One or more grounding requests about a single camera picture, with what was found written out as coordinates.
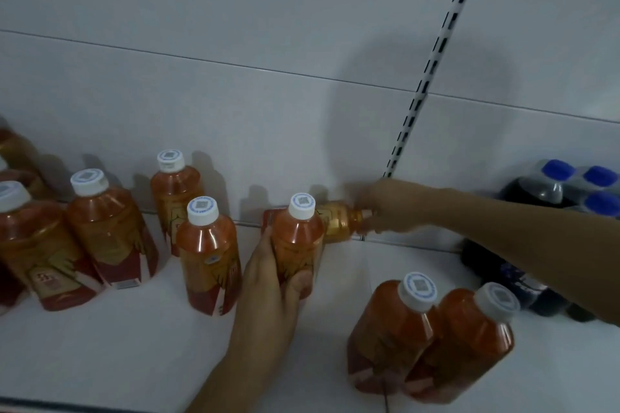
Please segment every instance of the bottle cap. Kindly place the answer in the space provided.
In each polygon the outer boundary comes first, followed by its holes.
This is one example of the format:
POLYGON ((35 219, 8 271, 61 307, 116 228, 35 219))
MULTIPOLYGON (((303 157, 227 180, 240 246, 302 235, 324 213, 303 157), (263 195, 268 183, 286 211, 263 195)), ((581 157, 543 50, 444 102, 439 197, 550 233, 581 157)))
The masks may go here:
POLYGON ((185 168, 185 159, 180 150, 162 150, 157 155, 157 161, 159 162, 159 169, 164 173, 175 173, 185 168))
POLYGON ((575 174, 572 165, 557 159, 548 160, 541 171, 546 177, 556 181, 567 181, 575 174))
POLYGON ((0 212, 18 209, 31 199, 30 193, 20 182, 0 182, 0 212))
POLYGON ((288 213, 297 220, 308 220, 314 215, 316 203, 308 193, 296 193, 288 205, 288 213))
POLYGON ((590 167, 588 171, 584 173, 584 180, 600 188, 608 188, 618 181, 618 175, 609 168, 595 165, 590 167))
POLYGON ((590 212, 601 216, 617 217, 620 215, 620 198, 607 191, 597 191, 585 198, 584 206, 590 212))
POLYGON ((99 168, 87 168, 71 176, 71 186, 78 196, 95 196, 107 190, 110 183, 99 168))
POLYGON ((519 299, 501 284, 488 282, 474 294, 474 302, 490 319, 508 323, 521 310, 519 299))
POLYGON ((220 216, 218 203, 208 196, 198 196, 187 205, 187 220, 190 224, 202 227, 214 223, 220 216))
POLYGON ((437 299, 437 287, 423 273, 408 273, 398 285, 398 295, 411 310, 426 313, 437 299))

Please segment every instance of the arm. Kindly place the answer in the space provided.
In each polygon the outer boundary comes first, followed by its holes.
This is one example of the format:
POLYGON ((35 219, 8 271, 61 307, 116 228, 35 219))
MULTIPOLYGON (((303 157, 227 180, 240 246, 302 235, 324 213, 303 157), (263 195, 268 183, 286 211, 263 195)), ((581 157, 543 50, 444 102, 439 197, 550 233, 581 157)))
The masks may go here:
POLYGON ((246 413, 274 377, 297 325, 299 294, 312 284, 300 271, 280 290, 271 229, 245 267, 228 351, 186 413, 246 413))
POLYGON ((381 180, 361 196, 373 208, 364 230, 436 225, 467 237, 531 273, 567 299, 620 325, 620 222, 381 180))

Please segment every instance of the white bottle cap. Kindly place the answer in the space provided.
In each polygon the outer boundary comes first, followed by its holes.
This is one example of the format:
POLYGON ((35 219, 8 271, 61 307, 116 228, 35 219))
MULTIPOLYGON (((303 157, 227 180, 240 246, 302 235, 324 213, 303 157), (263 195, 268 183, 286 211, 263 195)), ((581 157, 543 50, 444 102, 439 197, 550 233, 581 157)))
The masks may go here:
POLYGON ((426 313, 437 299, 437 287, 423 273, 408 273, 398 285, 398 295, 411 310, 426 313))
POLYGON ((187 205, 187 220, 190 224, 202 227, 214 223, 220 216, 218 203, 208 196, 198 196, 187 205))
POLYGON ((20 182, 0 182, 0 212, 18 209, 31 199, 30 193, 20 182))
POLYGON ((78 196, 95 196, 107 190, 110 183, 99 168, 87 168, 73 174, 71 186, 78 196))
POLYGON ((521 310, 519 299, 501 284, 488 282, 474 294, 474 302, 490 319, 508 323, 521 310))
POLYGON ((296 193, 288 205, 288 213, 297 220, 308 220, 314 215, 316 203, 308 193, 296 193))
POLYGON ((159 169, 164 173, 175 173, 185 168, 185 159, 180 150, 162 150, 157 155, 157 161, 159 162, 159 169))

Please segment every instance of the blue bottle cap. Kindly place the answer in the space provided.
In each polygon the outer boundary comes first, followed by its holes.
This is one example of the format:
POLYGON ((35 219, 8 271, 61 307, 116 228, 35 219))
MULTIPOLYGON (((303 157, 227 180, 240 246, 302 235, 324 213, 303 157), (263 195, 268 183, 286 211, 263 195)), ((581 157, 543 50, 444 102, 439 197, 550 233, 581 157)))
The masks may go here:
POLYGON ((589 181, 593 185, 600 186, 601 188, 607 188, 618 181, 618 175, 609 168, 595 165, 584 173, 584 180, 589 181))
POLYGON ((584 201, 584 206, 601 216, 620 216, 620 198, 606 191, 592 193, 584 201))
POLYGON ((553 180, 567 181, 575 174, 575 167, 561 160, 549 160, 541 169, 542 173, 553 180))

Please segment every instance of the forearm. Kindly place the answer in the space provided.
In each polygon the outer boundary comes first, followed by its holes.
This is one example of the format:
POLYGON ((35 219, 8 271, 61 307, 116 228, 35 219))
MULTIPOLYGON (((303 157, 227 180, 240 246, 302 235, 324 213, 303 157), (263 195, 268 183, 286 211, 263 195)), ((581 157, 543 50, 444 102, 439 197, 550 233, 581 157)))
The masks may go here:
POLYGON ((467 237, 620 324, 620 222, 437 190, 429 223, 467 237))
POLYGON ((213 369, 185 413, 247 413, 259 393, 228 355, 213 369))

